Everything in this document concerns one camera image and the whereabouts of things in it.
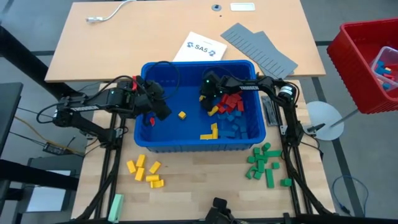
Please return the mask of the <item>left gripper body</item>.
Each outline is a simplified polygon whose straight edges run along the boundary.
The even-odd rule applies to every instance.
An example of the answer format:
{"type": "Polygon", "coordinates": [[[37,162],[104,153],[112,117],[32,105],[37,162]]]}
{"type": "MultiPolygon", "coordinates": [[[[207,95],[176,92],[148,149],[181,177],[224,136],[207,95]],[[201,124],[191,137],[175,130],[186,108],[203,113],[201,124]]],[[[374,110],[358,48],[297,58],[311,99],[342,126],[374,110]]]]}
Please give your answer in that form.
{"type": "Polygon", "coordinates": [[[162,105],[162,87],[154,81],[132,82],[128,92],[128,107],[125,116],[136,118],[141,114],[154,113],[154,106],[162,105]]]}

